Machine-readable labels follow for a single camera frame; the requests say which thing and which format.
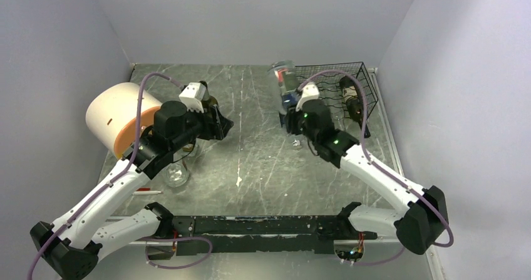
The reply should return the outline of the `clear bottle with label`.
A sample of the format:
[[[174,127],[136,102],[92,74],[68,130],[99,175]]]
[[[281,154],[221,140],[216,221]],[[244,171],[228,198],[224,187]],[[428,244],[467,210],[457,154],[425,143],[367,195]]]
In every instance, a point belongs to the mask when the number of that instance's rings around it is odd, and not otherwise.
[[[193,142],[186,144],[180,150],[180,154],[183,157],[194,157],[194,156],[196,156],[198,150],[199,150],[198,142],[197,142],[197,140],[194,140]]]

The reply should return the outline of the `dark green wine bottle front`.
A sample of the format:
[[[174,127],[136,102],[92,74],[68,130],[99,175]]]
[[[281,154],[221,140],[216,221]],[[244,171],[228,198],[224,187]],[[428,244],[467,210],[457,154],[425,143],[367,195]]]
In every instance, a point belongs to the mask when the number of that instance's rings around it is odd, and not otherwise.
[[[362,128],[363,102],[361,100],[361,92],[348,76],[344,76],[339,80],[339,87],[350,119]]]

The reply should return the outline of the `dark green wine bottle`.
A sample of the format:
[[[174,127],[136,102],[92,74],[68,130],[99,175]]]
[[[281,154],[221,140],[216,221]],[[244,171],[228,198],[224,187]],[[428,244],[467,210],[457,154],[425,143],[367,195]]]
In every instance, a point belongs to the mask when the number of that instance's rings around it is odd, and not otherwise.
[[[350,119],[362,128],[363,102],[361,100],[361,92],[348,76],[344,76],[339,80],[339,87]]]
[[[204,95],[201,101],[204,112],[208,114],[213,114],[215,111],[215,108],[219,107],[219,103],[217,99],[210,94],[207,82],[200,81],[200,84],[205,88],[205,92],[204,92]]]

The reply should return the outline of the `clear slim glass bottle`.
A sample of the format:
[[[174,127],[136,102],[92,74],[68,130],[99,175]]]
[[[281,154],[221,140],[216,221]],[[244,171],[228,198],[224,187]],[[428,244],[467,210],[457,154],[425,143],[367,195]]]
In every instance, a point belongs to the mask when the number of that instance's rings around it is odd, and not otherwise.
[[[335,119],[337,121],[337,125],[339,126],[340,130],[345,130],[345,124],[344,124],[344,112],[343,110],[339,110],[335,113]]]

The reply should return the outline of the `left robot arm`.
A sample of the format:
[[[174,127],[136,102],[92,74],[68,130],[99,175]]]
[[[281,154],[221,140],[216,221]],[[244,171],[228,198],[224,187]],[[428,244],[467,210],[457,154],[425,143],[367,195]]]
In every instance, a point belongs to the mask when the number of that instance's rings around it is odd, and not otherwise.
[[[227,136],[233,122],[221,114],[217,102],[199,105],[200,110],[191,110],[181,101],[163,103],[153,123],[80,203],[54,222],[39,222],[31,229],[38,256],[61,278],[83,279],[100,260],[133,241],[173,237],[173,214],[156,202],[119,222],[105,222],[132,193],[175,163],[184,146]]]

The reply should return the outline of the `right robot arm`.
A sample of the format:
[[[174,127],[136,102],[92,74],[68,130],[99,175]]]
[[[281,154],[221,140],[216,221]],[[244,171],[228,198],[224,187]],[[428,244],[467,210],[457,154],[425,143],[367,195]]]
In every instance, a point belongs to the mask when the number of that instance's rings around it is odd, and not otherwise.
[[[344,238],[352,239],[360,232],[394,236],[407,250],[422,255],[446,230],[449,220],[444,192],[435,185],[426,189],[406,179],[371,155],[358,139],[334,126],[322,100],[289,106],[285,129],[304,135],[313,145],[314,155],[362,180],[392,206],[358,205],[350,210],[338,222]]]

